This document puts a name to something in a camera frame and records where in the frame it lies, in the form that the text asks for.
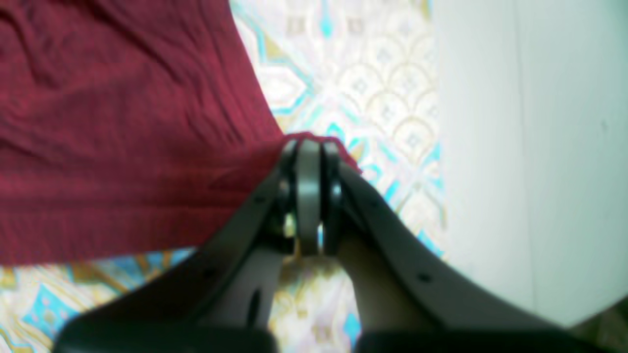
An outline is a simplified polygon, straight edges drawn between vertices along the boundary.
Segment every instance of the blue and gold pattern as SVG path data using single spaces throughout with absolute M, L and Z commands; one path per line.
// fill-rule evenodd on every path
M 336 136 L 366 178 L 446 258 L 430 0 L 234 0 L 256 75 L 285 132 Z M 0 352 L 48 352 L 68 319 L 179 263 L 191 249 L 0 268 Z M 284 352 L 343 352 L 360 334 L 349 277 L 290 263 L 269 328 Z

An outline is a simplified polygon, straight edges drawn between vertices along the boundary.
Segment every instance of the patterned fabric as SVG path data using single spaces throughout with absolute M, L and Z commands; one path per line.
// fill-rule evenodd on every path
M 446 259 L 430 2 L 234 0 L 232 10 L 282 130 L 339 137 L 408 229 Z M 69 318 L 190 251 L 0 268 L 0 352 L 48 352 Z M 286 265 L 269 328 L 284 352 L 349 351 L 360 333 L 349 277 L 323 259 Z

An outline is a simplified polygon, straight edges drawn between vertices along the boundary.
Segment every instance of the maroon garment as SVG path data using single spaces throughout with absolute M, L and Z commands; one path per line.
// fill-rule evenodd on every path
M 200 244 L 285 141 L 227 0 L 0 2 L 1 264 Z

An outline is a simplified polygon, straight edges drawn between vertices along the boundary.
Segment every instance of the white wall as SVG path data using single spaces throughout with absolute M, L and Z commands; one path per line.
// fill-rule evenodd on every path
M 577 323 L 628 294 L 628 2 L 434 4 L 452 264 Z

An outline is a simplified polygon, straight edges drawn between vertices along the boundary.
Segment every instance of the red fabric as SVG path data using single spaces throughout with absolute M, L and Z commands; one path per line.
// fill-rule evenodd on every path
M 1 264 L 200 244 L 286 138 L 226 0 L 0 2 Z

